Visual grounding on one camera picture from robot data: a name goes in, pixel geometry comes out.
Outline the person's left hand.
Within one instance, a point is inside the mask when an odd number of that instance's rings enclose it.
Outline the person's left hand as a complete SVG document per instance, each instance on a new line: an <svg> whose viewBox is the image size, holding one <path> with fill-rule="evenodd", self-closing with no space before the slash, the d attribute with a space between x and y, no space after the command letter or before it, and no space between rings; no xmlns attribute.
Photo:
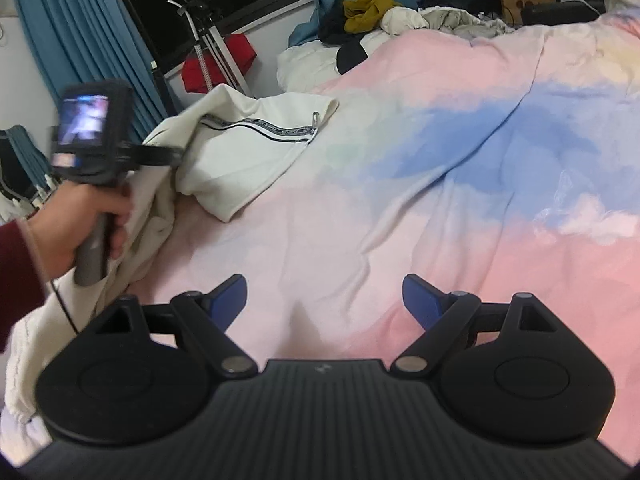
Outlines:
<svg viewBox="0 0 640 480"><path fill-rule="evenodd" d="M118 188L98 188L63 182L26 222L46 280L60 278L70 270L76 249L92 232L101 214L115 216L111 257L119 257L127 240L125 224L132 208L132 192L126 184Z"/></svg>

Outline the dark red sleeve forearm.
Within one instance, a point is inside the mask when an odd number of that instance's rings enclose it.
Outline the dark red sleeve forearm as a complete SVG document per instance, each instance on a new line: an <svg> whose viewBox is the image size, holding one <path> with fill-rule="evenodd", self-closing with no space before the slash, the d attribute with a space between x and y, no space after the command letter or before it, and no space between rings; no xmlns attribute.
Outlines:
<svg viewBox="0 0 640 480"><path fill-rule="evenodd" d="M1 227L0 330L1 349L12 327L46 300L47 275L35 239L26 220L14 220Z"/></svg>

